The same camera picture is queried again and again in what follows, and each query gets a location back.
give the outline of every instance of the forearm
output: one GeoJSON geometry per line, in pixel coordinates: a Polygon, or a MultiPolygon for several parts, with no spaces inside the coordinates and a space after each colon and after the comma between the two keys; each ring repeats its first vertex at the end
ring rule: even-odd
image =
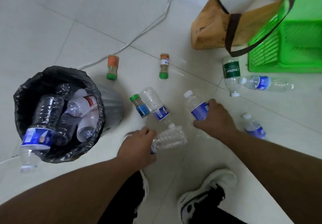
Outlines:
{"type": "Polygon", "coordinates": [[[126,161],[114,158],[66,173],[1,205],[0,219],[3,223],[97,223],[134,172],[126,161]]]}
{"type": "Polygon", "coordinates": [[[242,132],[226,144],[261,182],[295,224],[322,219],[322,161],[242,132]]]}

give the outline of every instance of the spice jar with orange label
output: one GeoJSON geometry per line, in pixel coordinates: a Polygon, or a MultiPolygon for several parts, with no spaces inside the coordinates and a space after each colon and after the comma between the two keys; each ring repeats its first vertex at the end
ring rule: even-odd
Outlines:
{"type": "Polygon", "coordinates": [[[118,78],[118,67],[119,67],[119,57],[115,55],[109,55],[107,58],[108,72],[106,78],[109,80],[116,80],[118,78]]]}
{"type": "Polygon", "coordinates": [[[169,67],[169,55],[166,53],[161,54],[160,56],[160,74],[161,79],[168,79],[168,67],[169,67]]]}

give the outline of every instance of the bottle with green label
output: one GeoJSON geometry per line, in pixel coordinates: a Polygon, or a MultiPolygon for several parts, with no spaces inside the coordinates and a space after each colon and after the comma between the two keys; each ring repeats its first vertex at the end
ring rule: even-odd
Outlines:
{"type": "Polygon", "coordinates": [[[239,89],[241,85],[239,84],[240,68],[238,58],[227,56],[223,59],[223,75],[226,87],[230,92],[230,96],[239,97],[239,89]]]}

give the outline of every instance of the blue bottle label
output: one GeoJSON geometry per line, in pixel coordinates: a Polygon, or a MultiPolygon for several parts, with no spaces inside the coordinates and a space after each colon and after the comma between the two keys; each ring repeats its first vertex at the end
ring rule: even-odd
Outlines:
{"type": "Polygon", "coordinates": [[[263,139],[264,137],[266,137],[266,132],[264,131],[264,129],[262,127],[258,128],[257,130],[253,130],[253,131],[248,131],[245,130],[249,135],[256,137],[256,138],[260,138],[263,139]]]}
{"type": "Polygon", "coordinates": [[[266,90],[271,83],[271,79],[268,76],[260,76],[260,82],[256,87],[257,90],[266,90]]]}
{"type": "Polygon", "coordinates": [[[197,120],[204,120],[207,117],[209,111],[209,105],[206,102],[203,102],[202,104],[195,107],[191,113],[194,115],[194,117],[197,120]]]}
{"type": "Polygon", "coordinates": [[[165,106],[162,106],[161,108],[157,109],[153,114],[158,120],[162,120],[169,114],[169,111],[165,106]]]}
{"type": "Polygon", "coordinates": [[[29,128],[22,139],[22,145],[51,146],[54,131],[46,128],[29,128]]]}
{"type": "Polygon", "coordinates": [[[147,116],[150,113],[150,110],[147,108],[145,104],[142,104],[139,107],[137,107],[137,111],[139,112],[142,118],[147,116]]]}

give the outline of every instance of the green lid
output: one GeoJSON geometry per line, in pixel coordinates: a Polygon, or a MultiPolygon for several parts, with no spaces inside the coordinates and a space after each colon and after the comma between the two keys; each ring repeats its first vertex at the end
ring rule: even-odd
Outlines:
{"type": "Polygon", "coordinates": [[[160,77],[161,79],[168,79],[169,75],[168,75],[168,73],[164,73],[164,72],[162,72],[162,73],[160,73],[159,77],[160,77]]]}
{"type": "Polygon", "coordinates": [[[109,80],[116,80],[118,78],[118,75],[107,73],[106,78],[109,80]]]}
{"type": "Polygon", "coordinates": [[[130,97],[130,101],[133,102],[135,99],[140,98],[140,95],[134,94],[133,96],[130,97]]]}

